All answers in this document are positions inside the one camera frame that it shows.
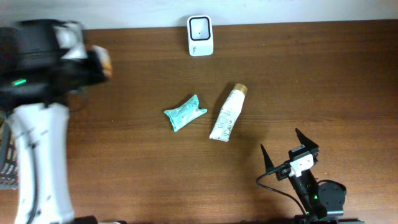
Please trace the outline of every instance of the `bottle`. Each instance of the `bottle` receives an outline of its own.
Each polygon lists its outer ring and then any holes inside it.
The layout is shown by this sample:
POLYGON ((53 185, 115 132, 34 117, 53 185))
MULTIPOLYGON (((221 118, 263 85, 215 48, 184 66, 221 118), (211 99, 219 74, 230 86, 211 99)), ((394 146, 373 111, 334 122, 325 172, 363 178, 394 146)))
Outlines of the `bottle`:
POLYGON ((235 121, 242 111, 244 97, 247 92, 248 88, 243 84, 236 84, 234 86, 234 89, 221 108, 220 115, 218 115, 217 122, 210 134, 210 139, 224 142, 229 141, 235 121))

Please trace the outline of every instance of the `tube cap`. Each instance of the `tube cap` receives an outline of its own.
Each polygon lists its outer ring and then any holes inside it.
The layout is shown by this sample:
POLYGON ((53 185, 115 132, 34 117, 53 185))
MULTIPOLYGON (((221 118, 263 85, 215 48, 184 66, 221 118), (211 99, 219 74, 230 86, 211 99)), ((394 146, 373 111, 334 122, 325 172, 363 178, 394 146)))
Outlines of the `tube cap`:
POLYGON ((240 83, 235 84, 234 90, 239 90, 239 91, 241 91, 241 92, 242 92, 243 94, 245 94, 245 95, 246 95, 246 93, 248 92, 248 88, 247 88, 245 85, 240 84, 240 83))

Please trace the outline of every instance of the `light blue wrapper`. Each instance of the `light blue wrapper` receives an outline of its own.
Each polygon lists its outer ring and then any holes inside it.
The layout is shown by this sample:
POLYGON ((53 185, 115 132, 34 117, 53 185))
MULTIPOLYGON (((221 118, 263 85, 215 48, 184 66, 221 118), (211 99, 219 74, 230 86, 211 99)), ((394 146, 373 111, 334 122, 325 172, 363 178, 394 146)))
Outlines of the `light blue wrapper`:
POLYGON ((199 99, 196 95, 191 97, 179 108, 164 111, 164 113, 170 118, 174 132, 177 132, 189 122, 206 112, 207 109, 199 109, 199 99))

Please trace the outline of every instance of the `brown wooden surface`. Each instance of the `brown wooden surface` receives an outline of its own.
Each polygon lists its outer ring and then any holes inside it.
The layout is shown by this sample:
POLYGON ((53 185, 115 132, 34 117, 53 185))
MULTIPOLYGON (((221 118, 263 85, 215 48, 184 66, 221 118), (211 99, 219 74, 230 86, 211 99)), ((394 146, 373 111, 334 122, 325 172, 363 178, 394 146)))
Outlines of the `brown wooden surface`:
MULTIPOLYGON (((187 52, 185 28, 91 30, 114 79, 71 115, 68 176, 76 215, 155 223, 293 217, 291 199, 261 189, 260 143, 274 164, 321 147, 315 177, 347 186, 346 218, 398 220, 398 21, 214 27, 212 56, 187 52), (209 140, 234 83, 248 87, 229 142, 209 140), (207 114, 173 132, 165 109, 197 94, 207 114)), ((264 184, 290 194, 288 180, 264 184)), ((0 191, 0 217, 17 191, 0 191)))

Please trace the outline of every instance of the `green indicator light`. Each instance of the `green indicator light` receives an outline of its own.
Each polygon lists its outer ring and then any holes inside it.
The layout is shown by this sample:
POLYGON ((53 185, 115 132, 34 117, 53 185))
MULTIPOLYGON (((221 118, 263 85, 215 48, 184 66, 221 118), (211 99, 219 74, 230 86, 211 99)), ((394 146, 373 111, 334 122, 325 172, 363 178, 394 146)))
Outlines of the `green indicator light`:
POLYGON ((25 82, 26 82, 25 79, 21 79, 21 80, 14 81, 12 84, 14 86, 18 86, 18 85, 24 84, 25 82))

